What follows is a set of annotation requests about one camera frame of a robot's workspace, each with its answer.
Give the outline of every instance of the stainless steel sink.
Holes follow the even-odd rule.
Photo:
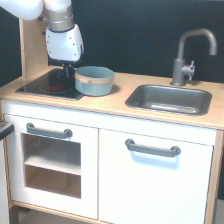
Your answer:
[[[202,90],[167,86],[139,86],[125,104],[129,107],[199,116],[208,113],[212,95]]]

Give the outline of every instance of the white cabinet door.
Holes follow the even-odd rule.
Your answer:
[[[173,158],[131,152],[125,141],[170,149]],[[203,224],[213,147],[100,130],[99,219],[116,224]]]
[[[5,120],[15,126],[7,137],[12,200],[96,219],[98,129],[12,115]],[[63,137],[66,130],[72,136]]]

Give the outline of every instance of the countertop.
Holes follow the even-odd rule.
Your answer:
[[[165,112],[140,110],[133,109],[125,105],[125,101],[139,85],[154,84],[170,86],[171,78],[163,77],[116,73],[113,89],[109,95],[103,97],[84,96],[78,101],[15,93],[18,88],[24,86],[28,82],[38,78],[53,68],[57,67],[49,66],[26,81],[23,77],[12,81],[11,83],[0,88],[0,98],[12,101],[21,101],[224,130],[224,84],[221,83],[190,81],[185,87],[182,87],[188,89],[205,90],[212,94],[212,101],[209,111],[203,116],[186,116]]]

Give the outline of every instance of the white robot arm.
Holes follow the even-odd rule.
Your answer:
[[[36,19],[43,10],[42,0],[0,0],[6,11],[24,20]]]
[[[24,20],[37,19],[47,11],[46,44],[49,57],[76,62],[84,53],[79,27],[74,24],[71,0],[0,0],[0,7]]]

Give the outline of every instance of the faucet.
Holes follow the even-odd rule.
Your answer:
[[[186,83],[184,81],[184,76],[188,75],[189,80],[192,80],[192,77],[194,76],[194,61],[191,62],[191,65],[185,65],[185,59],[184,57],[184,44],[185,40],[188,37],[193,36],[201,36],[204,35],[208,38],[210,43],[210,55],[216,55],[217,54],[217,41],[215,39],[214,34],[208,30],[208,29],[198,29],[198,30],[190,30],[185,32],[179,41],[179,48],[178,48],[178,55],[177,58],[174,60],[174,67],[173,67],[173,80],[170,83],[173,86],[185,86]]]

